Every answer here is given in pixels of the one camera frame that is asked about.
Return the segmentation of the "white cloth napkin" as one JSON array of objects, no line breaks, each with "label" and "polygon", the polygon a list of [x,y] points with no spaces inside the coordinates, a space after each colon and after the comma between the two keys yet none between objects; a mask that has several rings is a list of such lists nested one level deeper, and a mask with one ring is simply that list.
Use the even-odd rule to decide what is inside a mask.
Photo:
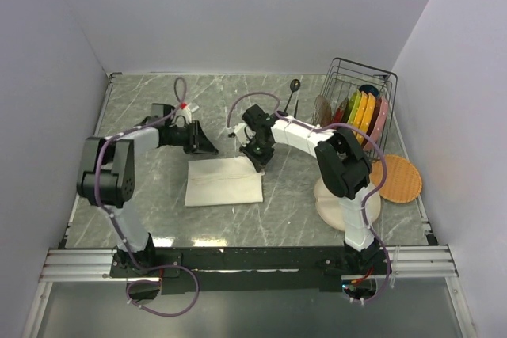
[{"label": "white cloth napkin", "polygon": [[188,163],[186,207],[261,203],[262,176],[246,157]]}]

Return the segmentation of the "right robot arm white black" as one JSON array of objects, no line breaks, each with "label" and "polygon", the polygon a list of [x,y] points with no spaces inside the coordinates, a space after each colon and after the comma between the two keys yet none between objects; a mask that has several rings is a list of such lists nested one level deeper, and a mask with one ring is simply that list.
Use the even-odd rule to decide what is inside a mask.
[{"label": "right robot arm white black", "polygon": [[368,199],[378,190],[370,185],[372,164],[354,135],[355,127],[316,127],[292,116],[268,114],[253,105],[234,127],[239,150],[262,171],[274,155],[274,145],[284,144],[317,160],[323,184],[337,197],[345,223],[345,245],[352,248],[346,263],[352,272],[365,273],[375,261],[371,247],[383,243],[368,220]]}]

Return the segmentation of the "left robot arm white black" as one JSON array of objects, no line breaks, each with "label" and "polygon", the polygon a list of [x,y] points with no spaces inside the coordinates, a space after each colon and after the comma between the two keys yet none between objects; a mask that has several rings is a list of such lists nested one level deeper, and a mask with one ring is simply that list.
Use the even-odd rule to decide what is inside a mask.
[{"label": "left robot arm white black", "polygon": [[153,104],[151,114],[131,129],[110,137],[87,138],[78,171],[79,196],[106,214],[116,232],[118,249],[132,253],[128,265],[140,276],[154,272],[158,258],[148,251],[151,235],[132,201],[135,160],[163,146],[179,146],[190,155],[219,152],[188,105]]}]

